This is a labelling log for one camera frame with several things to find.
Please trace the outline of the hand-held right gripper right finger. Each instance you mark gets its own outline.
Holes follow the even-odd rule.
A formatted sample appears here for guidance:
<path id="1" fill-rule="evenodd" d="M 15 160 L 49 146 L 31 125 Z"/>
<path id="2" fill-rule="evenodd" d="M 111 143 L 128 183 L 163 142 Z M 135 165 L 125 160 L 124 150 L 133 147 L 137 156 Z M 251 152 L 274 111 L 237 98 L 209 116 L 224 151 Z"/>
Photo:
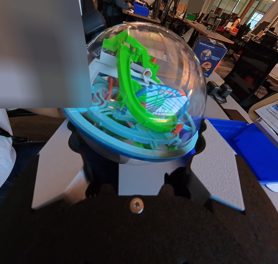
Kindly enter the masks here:
<path id="1" fill-rule="evenodd" d="M 214 200 L 232 209 L 244 211 L 236 153 L 208 119 L 200 129 L 200 148 L 188 163 L 187 188 L 191 198 L 201 205 Z"/>

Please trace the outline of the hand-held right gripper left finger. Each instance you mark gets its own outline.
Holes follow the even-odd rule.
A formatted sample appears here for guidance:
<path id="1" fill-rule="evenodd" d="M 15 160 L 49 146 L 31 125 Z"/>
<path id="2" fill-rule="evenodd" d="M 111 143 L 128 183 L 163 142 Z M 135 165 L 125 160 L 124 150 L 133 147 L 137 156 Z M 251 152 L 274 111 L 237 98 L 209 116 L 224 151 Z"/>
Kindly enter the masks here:
<path id="1" fill-rule="evenodd" d="M 61 126 L 39 152 L 32 209 L 37 210 L 59 200 L 70 205 L 86 199 L 89 186 L 82 156 L 69 144 L 72 131 L 69 121 Z"/>

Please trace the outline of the clear plastic maze ball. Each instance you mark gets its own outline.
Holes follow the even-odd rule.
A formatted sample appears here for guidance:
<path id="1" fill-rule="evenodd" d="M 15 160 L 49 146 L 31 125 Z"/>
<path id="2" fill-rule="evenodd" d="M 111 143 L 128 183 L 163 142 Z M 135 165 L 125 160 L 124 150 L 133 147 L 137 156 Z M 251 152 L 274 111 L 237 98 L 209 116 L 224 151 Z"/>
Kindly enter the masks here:
<path id="1" fill-rule="evenodd" d="M 191 155 L 207 90 L 193 50 L 152 23 L 119 24 L 87 44 L 88 107 L 63 108 L 90 148 L 118 164 Z"/>

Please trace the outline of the blue plastic bin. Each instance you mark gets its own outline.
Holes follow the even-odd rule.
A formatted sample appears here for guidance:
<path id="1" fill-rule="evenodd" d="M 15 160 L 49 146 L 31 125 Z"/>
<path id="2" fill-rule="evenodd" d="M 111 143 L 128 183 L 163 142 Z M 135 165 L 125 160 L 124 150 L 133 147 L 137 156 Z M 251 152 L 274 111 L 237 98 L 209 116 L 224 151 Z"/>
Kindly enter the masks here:
<path id="1" fill-rule="evenodd" d="M 261 185 L 278 183 L 278 148 L 255 124 L 214 118 L 208 120 L 245 160 Z"/>

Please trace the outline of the person's white shirt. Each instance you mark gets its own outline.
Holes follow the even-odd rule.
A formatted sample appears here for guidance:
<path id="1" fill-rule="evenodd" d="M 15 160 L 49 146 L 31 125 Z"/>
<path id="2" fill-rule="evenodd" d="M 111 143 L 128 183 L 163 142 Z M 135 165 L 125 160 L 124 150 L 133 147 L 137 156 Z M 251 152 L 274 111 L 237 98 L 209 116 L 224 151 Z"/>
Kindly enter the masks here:
<path id="1" fill-rule="evenodd" d="M 0 109 L 0 127 L 12 135 L 11 124 L 6 109 Z M 16 161 L 16 151 L 12 139 L 0 136 L 0 186 L 8 179 Z"/>

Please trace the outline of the wooden board with paper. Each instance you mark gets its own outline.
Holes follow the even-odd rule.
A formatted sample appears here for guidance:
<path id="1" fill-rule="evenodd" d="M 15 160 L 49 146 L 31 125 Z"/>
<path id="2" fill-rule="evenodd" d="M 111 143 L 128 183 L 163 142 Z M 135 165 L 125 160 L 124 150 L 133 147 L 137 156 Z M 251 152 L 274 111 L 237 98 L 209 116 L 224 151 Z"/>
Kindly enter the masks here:
<path id="1" fill-rule="evenodd" d="M 250 119 L 277 146 L 278 145 L 278 94 L 260 99 L 248 111 Z"/>

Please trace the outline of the dark blue printed box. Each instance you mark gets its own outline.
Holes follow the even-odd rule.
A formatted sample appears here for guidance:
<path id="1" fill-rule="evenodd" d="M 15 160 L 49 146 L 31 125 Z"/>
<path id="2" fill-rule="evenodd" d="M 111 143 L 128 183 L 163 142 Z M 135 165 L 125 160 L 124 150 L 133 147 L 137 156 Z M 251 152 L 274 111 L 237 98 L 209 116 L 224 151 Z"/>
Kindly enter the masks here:
<path id="1" fill-rule="evenodd" d="M 205 77 L 209 78 L 228 50 L 221 41 L 199 35 L 194 42 L 193 51 L 199 59 Z"/>

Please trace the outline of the long wooden work table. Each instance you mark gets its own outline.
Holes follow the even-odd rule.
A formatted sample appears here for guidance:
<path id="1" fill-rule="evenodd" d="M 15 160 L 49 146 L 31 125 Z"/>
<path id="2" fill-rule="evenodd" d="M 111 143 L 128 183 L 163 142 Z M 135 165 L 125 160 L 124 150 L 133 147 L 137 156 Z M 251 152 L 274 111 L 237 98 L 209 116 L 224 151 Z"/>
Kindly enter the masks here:
<path id="1" fill-rule="evenodd" d="M 198 36 L 198 34 L 202 34 L 204 36 L 219 40 L 221 42 L 230 43 L 230 44 L 234 43 L 234 41 L 232 41 L 216 32 L 213 32 L 212 30 L 208 30 L 207 27 L 205 27 L 204 25 L 202 25 L 200 23 L 196 23 L 196 22 L 188 20 L 188 19 L 185 20 L 185 23 L 194 29 L 194 31 L 190 37 L 190 39 L 192 39 L 192 41 L 196 40 L 196 37 Z"/>

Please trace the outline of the small blue storage bin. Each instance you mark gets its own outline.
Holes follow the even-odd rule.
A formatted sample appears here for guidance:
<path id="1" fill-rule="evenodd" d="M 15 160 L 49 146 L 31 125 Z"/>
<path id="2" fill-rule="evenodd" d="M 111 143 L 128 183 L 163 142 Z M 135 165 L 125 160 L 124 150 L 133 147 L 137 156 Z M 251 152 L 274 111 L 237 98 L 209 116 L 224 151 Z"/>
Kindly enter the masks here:
<path id="1" fill-rule="evenodd" d="M 148 17 L 149 12 L 150 12 L 150 10 L 146 6 L 146 4 L 141 3 L 141 2 L 136 2 L 136 1 L 133 2 L 133 10 L 134 10 L 135 14 L 141 15 L 144 17 Z"/>

